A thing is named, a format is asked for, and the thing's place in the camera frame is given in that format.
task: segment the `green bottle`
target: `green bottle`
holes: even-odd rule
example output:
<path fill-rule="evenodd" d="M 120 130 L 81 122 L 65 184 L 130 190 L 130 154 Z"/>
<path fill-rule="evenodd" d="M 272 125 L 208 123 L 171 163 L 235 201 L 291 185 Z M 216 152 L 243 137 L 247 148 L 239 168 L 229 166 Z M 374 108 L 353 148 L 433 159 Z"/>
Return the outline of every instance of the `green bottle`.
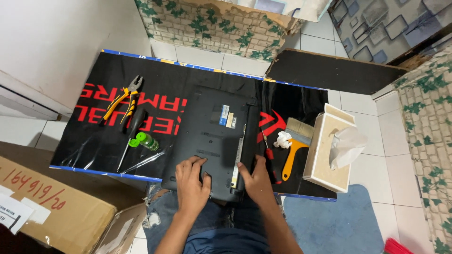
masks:
<path fill-rule="evenodd" d="M 129 141 L 129 146 L 131 147 L 137 147 L 138 145 L 142 145 L 151 151 L 159 149 L 159 143 L 157 140 L 144 132 L 139 132 L 135 139 L 131 139 Z"/>

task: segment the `red screwdriver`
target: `red screwdriver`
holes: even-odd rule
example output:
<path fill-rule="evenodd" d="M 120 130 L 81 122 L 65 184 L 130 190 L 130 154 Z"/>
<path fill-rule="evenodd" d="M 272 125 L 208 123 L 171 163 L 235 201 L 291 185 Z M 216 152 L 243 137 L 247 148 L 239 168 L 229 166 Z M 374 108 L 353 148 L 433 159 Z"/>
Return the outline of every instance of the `red screwdriver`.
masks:
<path fill-rule="evenodd" d="M 262 132 L 262 136 L 264 137 L 264 141 L 265 141 L 265 146 L 267 147 L 267 149 L 265 149 L 265 155 L 267 156 L 268 160 L 273 160 L 273 151 L 268 147 L 267 144 L 267 136 L 264 134 L 264 131 L 262 129 L 260 129 L 260 131 Z M 275 176 L 275 184 L 280 184 L 282 183 L 282 178 L 281 178 L 281 172 L 277 172 L 273 167 L 273 175 Z"/>

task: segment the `tissue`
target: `tissue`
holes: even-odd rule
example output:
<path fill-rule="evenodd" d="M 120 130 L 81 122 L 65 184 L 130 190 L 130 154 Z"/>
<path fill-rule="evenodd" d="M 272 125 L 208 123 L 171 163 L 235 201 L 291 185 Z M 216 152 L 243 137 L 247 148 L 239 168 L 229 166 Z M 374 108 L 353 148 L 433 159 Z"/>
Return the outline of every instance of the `tissue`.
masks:
<path fill-rule="evenodd" d="M 289 148 L 292 145 L 292 142 L 289 142 L 288 140 L 292 138 L 292 136 L 287 132 L 279 132 L 278 138 L 276 139 L 276 142 L 273 143 L 275 147 L 281 147 L 281 148 Z"/>
<path fill-rule="evenodd" d="M 356 127 L 347 127 L 333 137 L 330 151 L 330 168 L 342 168 L 351 164 L 366 148 L 367 136 Z"/>

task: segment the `blue bath mat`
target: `blue bath mat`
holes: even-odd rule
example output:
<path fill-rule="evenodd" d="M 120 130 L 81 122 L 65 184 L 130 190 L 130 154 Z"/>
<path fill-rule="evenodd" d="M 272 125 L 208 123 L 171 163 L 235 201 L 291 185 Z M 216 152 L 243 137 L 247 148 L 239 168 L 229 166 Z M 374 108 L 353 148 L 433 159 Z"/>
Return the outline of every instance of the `blue bath mat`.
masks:
<path fill-rule="evenodd" d="M 337 202 L 286 197 L 286 220 L 309 254 L 380 254 L 384 242 L 367 189 L 350 185 Z"/>

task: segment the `pliers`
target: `pliers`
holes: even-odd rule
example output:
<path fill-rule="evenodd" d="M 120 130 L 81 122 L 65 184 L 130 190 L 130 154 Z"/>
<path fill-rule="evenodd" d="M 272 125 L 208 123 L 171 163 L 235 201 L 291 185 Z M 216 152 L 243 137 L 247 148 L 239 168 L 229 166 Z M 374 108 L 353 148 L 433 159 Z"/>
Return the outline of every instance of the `pliers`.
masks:
<path fill-rule="evenodd" d="M 124 94 L 118 95 L 108 106 L 107 112 L 104 115 L 103 120 L 107 121 L 110 115 L 113 113 L 113 110 L 115 107 L 127 96 L 130 95 L 130 101 L 129 101 L 129 107 L 127 108 L 126 113 L 124 114 L 124 117 L 121 120 L 121 130 L 124 130 L 127 123 L 129 122 L 130 117 L 133 115 L 133 110 L 136 107 L 137 104 L 137 98 L 140 96 L 138 93 L 138 88 L 141 86 L 143 82 L 143 77 L 140 77 L 137 75 L 132 82 L 130 83 L 129 87 L 124 87 Z"/>

